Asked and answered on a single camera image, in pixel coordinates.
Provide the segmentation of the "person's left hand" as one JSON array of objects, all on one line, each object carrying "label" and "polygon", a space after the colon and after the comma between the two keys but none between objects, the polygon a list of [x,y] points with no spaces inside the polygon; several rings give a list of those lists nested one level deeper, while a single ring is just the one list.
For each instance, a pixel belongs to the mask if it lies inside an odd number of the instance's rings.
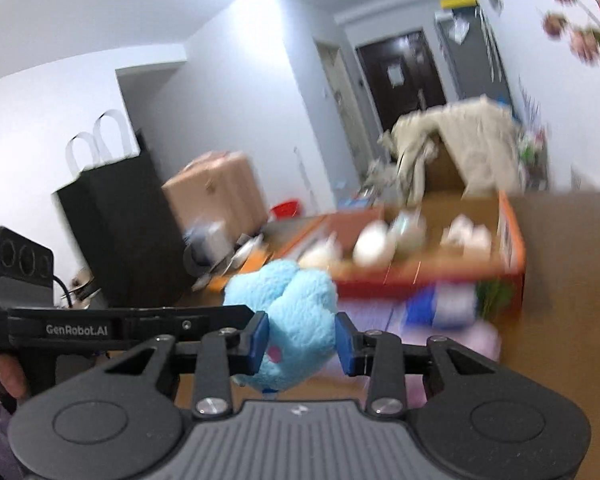
[{"label": "person's left hand", "polygon": [[0,352],[0,400],[9,414],[29,397],[26,375],[18,360],[8,353]]}]

